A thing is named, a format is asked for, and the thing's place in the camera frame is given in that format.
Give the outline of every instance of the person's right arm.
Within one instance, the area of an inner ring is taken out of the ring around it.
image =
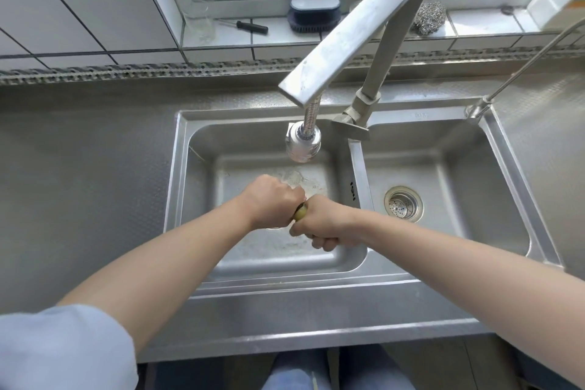
[[[585,388],[585,282],[485,244],[373,211],[307,201],[291,235],[313,246],[365,243],[471,313],[503,339]]]

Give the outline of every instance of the blue jeans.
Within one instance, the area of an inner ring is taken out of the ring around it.
[[[262,390],[331,390],[326,349],[279,353]],[[415,390],[379,344],[339,349],[340,390]]]

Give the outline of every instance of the light blue shirt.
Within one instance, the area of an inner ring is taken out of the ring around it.
[[[1,390],[134,390],[134,343],[87,305],[0,316]]]

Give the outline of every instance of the sink drain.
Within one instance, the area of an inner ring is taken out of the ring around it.
[[[416,222],[422,217],[422,201],[412,189],[398,186],[388,190],[384,196],[384,208],[389,215]]]

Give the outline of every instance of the hand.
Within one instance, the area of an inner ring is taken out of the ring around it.
[[[296,208],[305,200],[305,191],[277,178],[261,175],[236,198],[250,216],[252,230],[286,227]]]
[[[306,206],[307,213],[291,227],[291,236],[306,234],[313,239],[314,248],[325,251],[331,251],[339,244],[355,246],[361,242],[352,231],[357,209],[320,194],[312,196]]]

